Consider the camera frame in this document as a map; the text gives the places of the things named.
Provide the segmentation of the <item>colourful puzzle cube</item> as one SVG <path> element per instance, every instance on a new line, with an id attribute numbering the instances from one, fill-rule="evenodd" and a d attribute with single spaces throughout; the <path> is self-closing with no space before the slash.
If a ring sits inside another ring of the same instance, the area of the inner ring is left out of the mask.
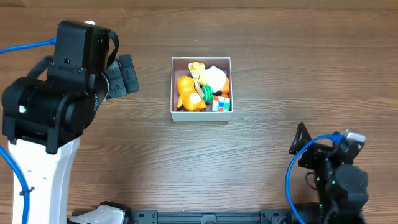
<path id="1" fill-rule="evenodd" d="M 214 96 L 211 110 L 212 112 L 229 112 L 231 110 L 231 98 Z"/>

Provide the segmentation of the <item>green round plastic cap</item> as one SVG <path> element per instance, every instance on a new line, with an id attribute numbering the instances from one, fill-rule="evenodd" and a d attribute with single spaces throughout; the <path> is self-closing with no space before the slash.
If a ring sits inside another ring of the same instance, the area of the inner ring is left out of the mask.
<path id="1" fill-rule="evenodd" d="M 213 101 L 213 90 L 210 86 L 202 86 L 201 88 L 204 97 L 203 97 L 203 101 L 208 104 L 210 102 Z"/>

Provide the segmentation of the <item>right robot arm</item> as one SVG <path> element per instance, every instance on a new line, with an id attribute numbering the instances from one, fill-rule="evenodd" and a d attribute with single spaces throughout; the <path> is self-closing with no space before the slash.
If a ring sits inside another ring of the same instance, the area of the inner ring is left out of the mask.
<path id="1" fill-rule="evenodd" d="M 365 223 L 362 207 L 368 201 L 368 174 L 354 166 L 366 143 L 365 135 L 347 129 L 312 138 L 299 123 L 289 149 L 293 155 L 285 174 L 285 196 L 290 207 L 285 223 Z M 290 193 L 294 165 L 309 169 L 318 202 L 295 204 Z"/>

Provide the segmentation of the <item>white plush duck toy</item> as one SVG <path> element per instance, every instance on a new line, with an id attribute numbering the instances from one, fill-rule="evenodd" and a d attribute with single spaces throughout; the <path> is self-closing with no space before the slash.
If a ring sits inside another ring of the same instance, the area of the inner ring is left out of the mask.
<path id="1" fill-rule="evenodd" d="M 221 96 L 229 97 L 229 78 L 223 70 L 215 65 L 206 68 L 206 65 L 201 62 L 190 62 L 188 69 L 199 85 L 208 86 L 213 93 L 221 93 Z"/>

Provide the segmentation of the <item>orange plastic duck toy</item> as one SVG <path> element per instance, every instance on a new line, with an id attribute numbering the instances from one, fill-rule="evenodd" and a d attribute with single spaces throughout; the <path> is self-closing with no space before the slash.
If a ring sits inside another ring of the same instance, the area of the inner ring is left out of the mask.
<path id="1" fill-rule="evenodd" d="M 177 79 L 177 92 L 179 93 L 177 107 L 184 107 L 187 111 L 205 111 L 207 105 L 195 89 L 194 79 L 181 76 Z"/>

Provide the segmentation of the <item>yellow wooden rattle drum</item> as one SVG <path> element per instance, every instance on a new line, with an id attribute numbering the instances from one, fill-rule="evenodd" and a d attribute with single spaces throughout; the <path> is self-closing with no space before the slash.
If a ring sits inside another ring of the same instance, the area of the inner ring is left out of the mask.
<path id="1" fill-rule="evenodd" d="M 195 84 L 195 89 L 198 92 L 199 96 L 201 98 L 204 98 L 205 94 L 204 94 L 203 90 L 201 89 L 201 86 L 206 85 L 206 83 L 201 78 L 194 78 L 193 81 Z"/>

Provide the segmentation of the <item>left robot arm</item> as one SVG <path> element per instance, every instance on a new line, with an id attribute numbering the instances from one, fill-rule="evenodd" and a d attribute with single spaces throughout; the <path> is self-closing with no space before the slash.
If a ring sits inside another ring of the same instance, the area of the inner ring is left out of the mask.
<path id="1" fill-rule="evenodd" d="M 132 210 L 101 202 L 67 215 L 73 161 L 84 130 L 103 101 L 139 90 L 131 56 L 92 21 L 62 21 L 49 40 L 53 55 L 8 86 L 1 97 L 1 156 L 14 173 L 14 223 L 132 223 Z"/>

